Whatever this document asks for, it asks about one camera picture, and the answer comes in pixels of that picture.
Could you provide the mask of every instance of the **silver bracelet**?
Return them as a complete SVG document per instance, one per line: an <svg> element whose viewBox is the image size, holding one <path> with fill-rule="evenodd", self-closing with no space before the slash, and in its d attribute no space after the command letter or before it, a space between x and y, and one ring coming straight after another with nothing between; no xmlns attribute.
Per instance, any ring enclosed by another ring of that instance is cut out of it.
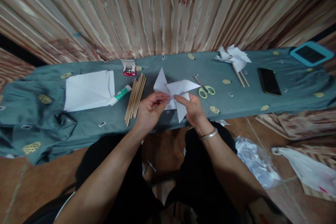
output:
<svg viewBox="0 0 336 224"><path fill-rule="evenodd" d="M204 141L204 140L207 140L209 139L210 137L213 137L214 135L216 135L218 133L218 129L216 127L214 127L215 129L208 135L205 135L205 136L200 136L200 140L201 141Z"/></svg>

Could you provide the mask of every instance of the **brown floor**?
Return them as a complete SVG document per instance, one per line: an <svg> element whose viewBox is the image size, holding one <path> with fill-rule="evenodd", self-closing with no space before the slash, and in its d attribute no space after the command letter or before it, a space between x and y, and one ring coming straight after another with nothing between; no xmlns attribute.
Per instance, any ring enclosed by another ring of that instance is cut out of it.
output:
<svg viewBox="0 0 336 224"><path fill-rule="evenodd" d="M283 156L274 156L270 148L284 146L289 141L254 119L244 117L227 120L226 128L233 137L248 138L263 147L272 156L282 183L267 190L271 199L293 223L336 223L336 203L307 196ZM184 134L186 128L149 135L143 144L145 179L150 180L179 169L183 162ZM14 160L0 158L0 222L21 224L39 207L56 198L75 181L75 171L86 149L75 151L48 164L32 166L25 158ZM147 160L156 169L149 167ZM165 201L174 182L153 188L154 194Z"/></svg>

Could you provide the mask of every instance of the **bamboo skewer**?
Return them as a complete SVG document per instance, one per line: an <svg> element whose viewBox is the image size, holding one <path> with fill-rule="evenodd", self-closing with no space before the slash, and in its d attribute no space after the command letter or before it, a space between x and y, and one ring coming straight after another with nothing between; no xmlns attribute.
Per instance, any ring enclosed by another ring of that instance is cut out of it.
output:
<svg viewBox="0 0 336 224"><path fill-rule="evenodd" d="M142 95L141 94L141 88L143 86L144 80L145 80L145 76L143 76L143 78L141 80L141 83L139 85L138 96L136 98L135 106L134 106L134 110L133 110L133 118L135 118L135 114L136 114L136 112L138 111L138 108L139 108L139 103L140 103L141 95Z"/></svg>
<svg viewBox="0 0 336 224"><path fill-rule="evenodd" d="M138 109L139 109L139 105L140 105L140 102L141 102L142 93L144 92L144 87L145 87L145 84L146 84L146 80L147 80L147 77L144 78L144 80L142 82L142 85L141 85L140 95L139 95L138 103L136 105L134 118L136 118L137 114L138 114Z"/></svg>
<svg viewBox="0 0 336 224"><path fill-rule="evenodd" d="M129 124L130 124L130 120L131 120L131 118L132 118L132 116L133 116L133 111L134 111L134 106L135 106L135 102L136 102L136 100L137 100L137 97L138 97L138 92L139 92L139 89L140 89L140 83L141 83L141 81L142 81L142 78L143 78L143 74L141 74L141 76L140 76L140 78L139 78L139 81L138 81L138 83L137 83L137 85L136 85L136 87L135 87L135 91L134 91L134 97L133 97L133 100L132 100L132 105L131 105L131 110L129 111L129 115L128 115L128 119L127 119L127 121L126 121L126 125L127 125L127 127L129 126Z"/></svg>
<svg viewBox="0 0 336 224"><path fill-rule="evenodd" d="M134 103L134 99L135 99L135 94L136 94L136 92L137 92L137 87L139 86L139 83L138 82L136 82L136 84L135 84L135 86L134 86L134 89L133 89L133 97L132 97L132 99L131 99L131 101L130 101L130 104L129 104L129 110L128 110L128 114L127 114L127 117L126 117L126 125L128 126L129 125L129 121L130 121L130 119L131 119L131 112L132 112L132 104Z"/></svg>
<svg viewBox="0 0 336 224"><path fill-rule="evenodd" d="M244 81L246 82L246 85L247 85L247 86L250 86L250 84L247 82L247 80L246 80L245 75L243 74L243 72L240 71L240 73L241 73L241 75L242 75Z"/></svg>
<svg viewBox="0 0 336 224"><path fill-rule="evenodd" d="M135 79L134 82L133 82L133 87L132 87L132 92L131 92L131 96L129 97L129 100L128 100L128 106L127 106L127 110L126 110L126 115L125 115L125 121L127 119L127 116L129 115L130 113L130 109L131 109L131 104L132 104L132 99L134 97L134 89L135 87L137 86L137 80Z"/></svg>
<svg viewBox="0 0 336 224"><path fill-rule="evenodd" d="M136 93L135 93L135 97L134 97L134 101L133 101L133 106L132 106L132 110L131 110L131 119L132 119L132 117L134 115L135 107L137 106L137 101L138 101L139 92L140 92L140 89L141 89L141 85L142 85L143 79L144 79L144 74L142 73L140 75L138 86L136 88Z"/></svg>
<svg viewBox="0 0 336 224"><path fill-rule="evenodd" d="M131 96L129 97L128 106L125 114L125 121L127 127L130 124L132 118L136 118L139 110L140 101L142 98L142 93L144 92L144 87L147 78L142 73L138 80L134 80L133 89Z"/></svg>
<svg viewBox="0 0 336 224"><path fill-rule="evenodd" d="M243 81L241 80L241 77L240 77L240 75L239 75L237 69L235 68L235 66L234 66L233 64L232 64L232 66L233 66L234 71L236 72L236 75L238 76L238 79L240 80L241 85L242 85L243 88L244 88L245 85L244 85Z"/></svg>

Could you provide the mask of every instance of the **glue stick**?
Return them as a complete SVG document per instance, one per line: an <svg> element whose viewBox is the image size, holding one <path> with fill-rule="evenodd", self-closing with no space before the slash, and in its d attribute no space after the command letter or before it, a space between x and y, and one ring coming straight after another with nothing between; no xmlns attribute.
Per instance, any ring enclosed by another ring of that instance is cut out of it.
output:
<svg viewBox="0 0 336 224"><path fill-rule="evenodd" d="M121 98L123 98L131 90L132 88L129 85L124 87L122 90L116 93L114 97L111 98L110 105L113 106L114 104L116 104Z"/></svg>

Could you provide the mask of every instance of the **person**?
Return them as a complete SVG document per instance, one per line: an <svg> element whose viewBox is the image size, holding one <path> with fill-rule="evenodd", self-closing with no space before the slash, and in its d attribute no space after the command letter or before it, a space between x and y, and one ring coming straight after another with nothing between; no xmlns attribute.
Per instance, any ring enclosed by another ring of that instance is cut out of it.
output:
<svg viewBox="0 0 336 224"><path fill-rule="evenodd" d="M89 147L76 172L76 193L54 223L164 223L164 218L167 223L244 223L246 206L266 193L236 155L230 133L208 121L197 96L189 97L174 96L193 128L186 133L185 159L165 206L142 176L141 142L171 99L155 92L141 101L126 135L106 136Z"/></svg>

